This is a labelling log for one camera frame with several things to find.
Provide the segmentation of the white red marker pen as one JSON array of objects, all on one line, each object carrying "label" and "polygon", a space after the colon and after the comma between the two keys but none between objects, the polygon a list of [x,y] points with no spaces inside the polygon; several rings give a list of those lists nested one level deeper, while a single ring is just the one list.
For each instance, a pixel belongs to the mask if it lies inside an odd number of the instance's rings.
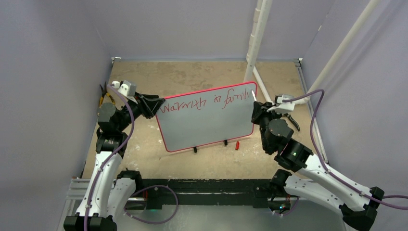
[{"label": "white red marker pen", "polygon": [[253,90],[251,90],[251,93],[252,93],[254,102],[257,102],[256,93]]}]

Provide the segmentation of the pink framed whiteboard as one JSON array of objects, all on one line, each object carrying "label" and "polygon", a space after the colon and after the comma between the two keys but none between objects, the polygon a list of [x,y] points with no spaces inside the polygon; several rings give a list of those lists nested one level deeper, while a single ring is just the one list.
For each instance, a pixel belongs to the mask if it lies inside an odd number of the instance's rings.
[{"label": "pink framed whiteboard", "polygon": [[257,94],[254,81],[166,97],[155,116],[166,151],[251,135],[251,90]]}]

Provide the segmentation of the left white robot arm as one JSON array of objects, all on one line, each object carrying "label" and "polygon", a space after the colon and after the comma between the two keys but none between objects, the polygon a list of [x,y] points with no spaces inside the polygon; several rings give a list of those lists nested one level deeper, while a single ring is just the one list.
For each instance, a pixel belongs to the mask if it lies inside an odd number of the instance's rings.
[{"label": "left white robot arm", "polygon": [[135,93],[125,98],[120,109],[114,103],[102,103],[98,109],[96,156],[92,176],[85,195],[74,215],[63,223],[66,231],[115,231],[117,218],[127,199],[143,192],[141,174],[136,170],[121,171],[130,134],[124,130],[139,116],[150,119],[156,115],[164,98]]}]

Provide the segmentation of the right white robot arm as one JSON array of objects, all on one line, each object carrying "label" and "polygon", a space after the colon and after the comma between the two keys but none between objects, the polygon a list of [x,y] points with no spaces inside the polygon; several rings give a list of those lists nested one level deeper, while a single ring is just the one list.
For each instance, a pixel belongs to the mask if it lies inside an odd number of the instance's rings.
[{"label": "right white robot arm", "polygon": [[254,101],[251,116],[251,122],[259,125],[262,149],[274,154],[282,167],[271,180],[271,192],[304,197],[341,215],[348,226],[370,230],[384,191],[358,184],[321,162],[311,149],[292,138],[293,130],[284,119],[268,111],[271,105]]}]

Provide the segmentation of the black handled pliers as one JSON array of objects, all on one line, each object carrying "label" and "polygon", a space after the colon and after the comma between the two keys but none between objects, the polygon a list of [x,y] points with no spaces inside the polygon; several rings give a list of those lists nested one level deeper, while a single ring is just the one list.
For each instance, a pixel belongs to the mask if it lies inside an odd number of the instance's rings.
[{"label": "black handled pliers", "polygon": [[300,131],[299,124],[296,122],[296,120],[289,113],[286,113],[284,116],[289,119],[289,121],[294,125],[294,127],[296,128],[297,131]]}]

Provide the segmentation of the yellow handled pliers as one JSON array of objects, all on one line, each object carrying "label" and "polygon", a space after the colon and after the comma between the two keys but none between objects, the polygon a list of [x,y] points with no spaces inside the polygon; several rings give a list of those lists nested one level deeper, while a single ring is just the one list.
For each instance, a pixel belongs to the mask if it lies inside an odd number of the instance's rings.
[{"label": "yellow handled pliers", "polygon": [[103,85],[100,85],[100,89],[101,89],[102,95],[101,95],[100,100],[99,100],[99,107],[103,104],[103,101],[104,101],[105,97],[108,97],[110,99],[111,103],[113,105],[115,105],[114,98],[107,91],[107,83],[106,82]]}]

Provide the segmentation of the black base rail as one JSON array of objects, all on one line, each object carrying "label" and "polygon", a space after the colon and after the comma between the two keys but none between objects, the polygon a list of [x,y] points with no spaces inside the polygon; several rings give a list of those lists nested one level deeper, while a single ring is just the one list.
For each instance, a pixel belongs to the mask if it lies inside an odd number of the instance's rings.
[{"label": "black base rail", "polygon": [[268,208],[274,198],[286,198],[282,187],[270,179],[144,179],[148,209],[163,205],[231,205]]}]

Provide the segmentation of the aluminium frame rail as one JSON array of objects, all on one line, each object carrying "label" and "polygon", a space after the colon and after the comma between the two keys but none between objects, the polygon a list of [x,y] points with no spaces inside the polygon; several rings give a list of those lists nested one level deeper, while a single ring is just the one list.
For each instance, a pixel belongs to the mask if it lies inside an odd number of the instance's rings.
[{"label": "aluminium frame rail", "polygon": [[92,185],[90,179],[72,180],[68,198],[80,200],[75,212],[62,218],[65,231],[115,231],[118,216],[134,198],[147,209],[163,205],[250,205],[277,210],[281,216],[290,210],[278,206],[275,198],[302,197],[337,214],[345,211],[343,202],[316,182],[300,179],[279,170],[272,179],[145,179],[138,171],[123,171],[115,180]]}]

